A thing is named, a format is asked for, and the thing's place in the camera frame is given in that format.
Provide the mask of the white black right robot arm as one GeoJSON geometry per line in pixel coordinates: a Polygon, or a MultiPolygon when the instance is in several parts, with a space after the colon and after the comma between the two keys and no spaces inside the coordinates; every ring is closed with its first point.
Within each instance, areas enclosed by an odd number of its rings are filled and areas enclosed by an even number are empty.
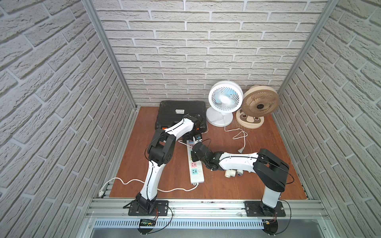
{"type": "Polygon", "coordinates": [[[193,162],[201,161],[212,171],[242,170],[256,173],[265,185],[262,204],[268,208],[275,208],[285,191],[289,165],[267,149],[252,154],[231,154],[212,152],[198,142],[192,148],[191,158],[193,162]]]}

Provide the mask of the white power strip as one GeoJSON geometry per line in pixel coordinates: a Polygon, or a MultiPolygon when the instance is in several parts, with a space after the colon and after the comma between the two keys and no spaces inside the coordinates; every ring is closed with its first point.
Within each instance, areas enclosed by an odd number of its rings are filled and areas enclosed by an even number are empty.
{"type": "Polygon", "coordinates": [[[190,173],[190,183],[196,185],[197,183],[204,183],[204,173],[201,161],[193,162],[191,157],[191,152],[193,146],[198,142],[187,140],[187,152],[189,161],[189,173],[190,173]]]}

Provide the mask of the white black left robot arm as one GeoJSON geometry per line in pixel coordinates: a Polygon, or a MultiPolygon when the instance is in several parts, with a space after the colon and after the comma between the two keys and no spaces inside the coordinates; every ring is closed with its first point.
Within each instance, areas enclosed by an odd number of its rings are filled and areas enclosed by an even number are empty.
{"type": "Polygon", "coordinates": [[[147,146],[149,161],[147,176],[143,188],[136,196],[138,205],[147,213],[151,213],[155,208],[158,184],[165,165],[172,159],[176,141],[186,134],[190,136],[201,134],[203,123],[203,116],[187,114],[172,127],[155,131],[152,141],[147,146]]]}

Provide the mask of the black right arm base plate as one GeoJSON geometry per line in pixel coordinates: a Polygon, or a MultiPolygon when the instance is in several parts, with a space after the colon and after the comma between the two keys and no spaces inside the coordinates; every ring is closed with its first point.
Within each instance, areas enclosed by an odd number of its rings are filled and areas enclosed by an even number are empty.
{"type": "Polygon", "coordinates": [[[285,217],[286,213],[281,201],[275,208],[264,205],[262,201],[245,201],[245,211],[248,217],[285,217]]]}

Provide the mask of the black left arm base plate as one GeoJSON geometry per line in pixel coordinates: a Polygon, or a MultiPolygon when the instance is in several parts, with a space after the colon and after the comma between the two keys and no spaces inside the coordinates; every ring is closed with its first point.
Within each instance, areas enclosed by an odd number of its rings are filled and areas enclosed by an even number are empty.
{"type": "Polygon", "coordinates": [[[129,216],[167,216],[168,214],[168,200],[156,200],[153,203],[146,205],[140,204],[138,201],[133,200],[131,203],[124,206],[128,208],[129,216]]]}

